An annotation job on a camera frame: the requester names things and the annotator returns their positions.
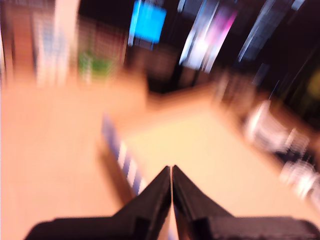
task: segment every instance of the television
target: television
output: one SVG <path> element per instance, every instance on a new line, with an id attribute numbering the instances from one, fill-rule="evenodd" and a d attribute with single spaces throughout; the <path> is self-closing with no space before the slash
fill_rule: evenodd
<path id="1" fill-rule="evenodd" d="M 133 45 L 134 38 L 139 38 L 152 44 L 159 43 L 166 14 L 167 11 L 161 7 L 140 0 L 135 1 L 129 29 L 128 45 Z"/>

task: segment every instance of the floor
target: floor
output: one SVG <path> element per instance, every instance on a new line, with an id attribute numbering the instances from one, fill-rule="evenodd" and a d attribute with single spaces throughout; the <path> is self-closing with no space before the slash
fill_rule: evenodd
<path id="1" fill-rule="evenodd" d="M 132 198 L 102 139 L 104 113 L 130 135 L 138 125 L 156 124 L 163 111 L 163 118 L 178 114 L 173 106 L 182 112 L 207 106 L 203 102 L 210 94 L 209 87 L 181 91 L 159 105 L 157 96 L 147 96 L 145 76 L 124 71 L 107 83 L 91 85 L 74 73 L 62 87 L 37 88 L 34 77 L 26 74 L 7 81 L 1 86 L 2 239 L 23 239 L 32 226 L 54 218 L 110 216 Z M 232 114 L 221 109 L 215 114 L 228 125 L 228 134 L 238 134 L 234 122 L 223 120 Z M 280 169 L 272 161 L 262 165 Z M 231 206 L 234 213 L 242 213 Z"/>

